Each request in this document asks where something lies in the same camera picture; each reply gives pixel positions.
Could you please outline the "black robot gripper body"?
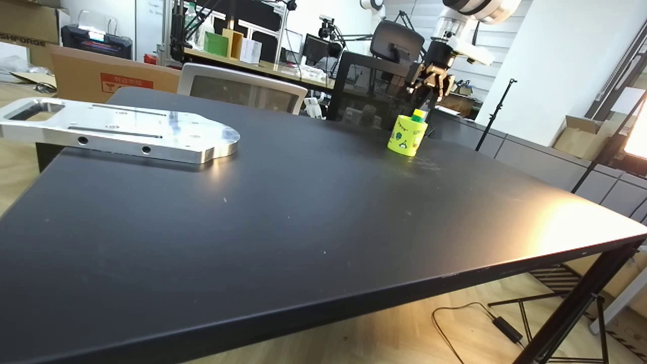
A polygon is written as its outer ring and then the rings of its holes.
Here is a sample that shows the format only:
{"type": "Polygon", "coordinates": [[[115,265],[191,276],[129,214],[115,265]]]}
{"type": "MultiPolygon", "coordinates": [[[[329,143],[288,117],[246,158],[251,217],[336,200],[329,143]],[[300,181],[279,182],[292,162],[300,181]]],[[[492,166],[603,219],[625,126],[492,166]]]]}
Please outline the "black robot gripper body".
{"type": "Polygon", "coordinates": [[[412,83],[412,103],[421,107],[424,101],[440,101],[450,93],[452,75],[448,73],[455,52],[440,40],[432,40],[421,72],[412,83]]]}

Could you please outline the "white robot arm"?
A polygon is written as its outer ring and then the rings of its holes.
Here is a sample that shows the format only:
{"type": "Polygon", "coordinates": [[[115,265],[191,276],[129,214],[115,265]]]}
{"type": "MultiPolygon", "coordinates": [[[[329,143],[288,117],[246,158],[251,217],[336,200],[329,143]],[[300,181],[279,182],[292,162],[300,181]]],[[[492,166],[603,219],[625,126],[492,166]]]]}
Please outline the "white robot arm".
{"type": "Polygon", "coordinates": [[[477,48],[480,25],[501,25],[519,7],[522,0],[442,0],[436,29],[423,63],[406,86],[408,105],[435,105],[450,93],[452,78],[448,73],[457,57],[469,63],[490,65],[492,53],[477,48]]]}

